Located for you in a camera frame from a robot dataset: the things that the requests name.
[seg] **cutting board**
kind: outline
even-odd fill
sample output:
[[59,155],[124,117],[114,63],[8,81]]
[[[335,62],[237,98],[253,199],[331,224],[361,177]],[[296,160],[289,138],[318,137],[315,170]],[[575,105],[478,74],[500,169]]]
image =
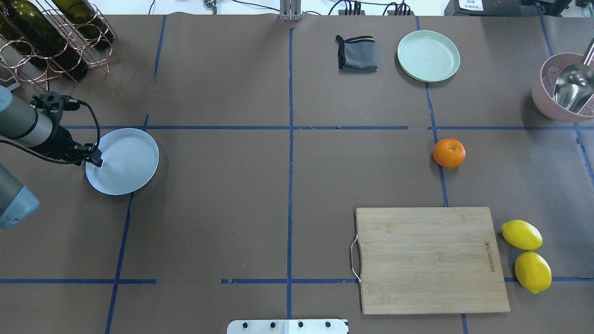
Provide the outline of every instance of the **cutting board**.
[[364,314],[509,312],[488,207],[357,208]]

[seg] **orange fruit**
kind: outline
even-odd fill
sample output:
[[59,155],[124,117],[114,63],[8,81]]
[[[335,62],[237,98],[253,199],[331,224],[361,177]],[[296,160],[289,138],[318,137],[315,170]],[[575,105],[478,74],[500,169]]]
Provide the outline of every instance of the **orange fruit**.
[[454,168],[460,166],[466,158],[466,149],[459,140],[442,139],[433,148],[433,159],[440,166]]

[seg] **plate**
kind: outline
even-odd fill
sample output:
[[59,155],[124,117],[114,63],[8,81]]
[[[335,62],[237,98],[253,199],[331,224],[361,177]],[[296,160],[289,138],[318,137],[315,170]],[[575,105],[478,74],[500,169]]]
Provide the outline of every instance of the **plate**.
[[159,148],[144,131],[124,128],[112,131],[99,141],[103,165],[86,164],[87,179],[93,188],[107,195],[124,195],[142,188],[159,164]]
[[460,52],[455,44],[440,33],[413,31],[398,44],[400,66],[412,78],[426,83],[445,80],[458,70]]

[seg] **wine bottle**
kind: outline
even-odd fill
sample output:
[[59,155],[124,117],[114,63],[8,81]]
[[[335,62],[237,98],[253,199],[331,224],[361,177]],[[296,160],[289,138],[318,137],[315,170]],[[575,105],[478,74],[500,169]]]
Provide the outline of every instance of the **wine bottle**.
[[[6,18],[2,14],[2,4],[0,3],[0,37],[4,39],[6,42],[10,42],[13,40],[20,40],[23,38],[23,35],[19,34],[18,31],[14,30],[14,28],[10,25],[9,22],[6,21]],[[11,43],[10,46],[21,56],[28,57],[33,54],[33,50],[31,46],[24,42],[15,42]],[[32,56],[29,59],[29,62],[37,67],[38,69],[45,71],[48,67],[48,63],[41,58],[37,58],[36,56]]]
[[92,24],[97,27],[88,25],[77,27],[78,32],[87,40],[95,41],[101,37],[101,40],[94,45],[95,48],[106,49],[110,43],[113,43],[113,33],[109,31],[107,24],[97,17],[97,12],[87,0],[52,0],[52,2],[70,22],[76,25]]
[[66,71],[62,73],[63,77],[78,81],[87,75],[87,63],[35,5],[27,0],[0,2],[4,4],[4,16],[10,25],[23,35],[40,56],[52,58],[59,65],[56,70]]

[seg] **light green plate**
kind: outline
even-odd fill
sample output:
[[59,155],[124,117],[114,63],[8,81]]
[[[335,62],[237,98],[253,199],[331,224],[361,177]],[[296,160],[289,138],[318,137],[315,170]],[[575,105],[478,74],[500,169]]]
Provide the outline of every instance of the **light green plate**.
[[460,52],[455,44],[440,33],[413,31],[398,44],[400,66],[412,78],[426,83],[445,80],[458,70]]

